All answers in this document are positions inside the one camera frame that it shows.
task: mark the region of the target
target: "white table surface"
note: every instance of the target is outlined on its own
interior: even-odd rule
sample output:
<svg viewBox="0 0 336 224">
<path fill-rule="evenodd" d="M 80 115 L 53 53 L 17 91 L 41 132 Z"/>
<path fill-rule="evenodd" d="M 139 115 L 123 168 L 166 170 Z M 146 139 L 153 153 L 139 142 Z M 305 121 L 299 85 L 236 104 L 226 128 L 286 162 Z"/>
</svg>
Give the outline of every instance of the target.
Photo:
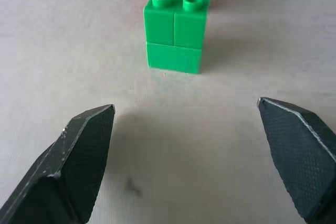
<svg viewBox="0 0 336 224">
<path fill-rule="evenodd" d="M 336 130 L 336 0 L 212 0 L 199 75 L 147 67 L 147 1 L 0 0 L 0 206 L 73 116 L 113 103 L 90 223 L 303 224 L 256 102 Z"/>
</svg>

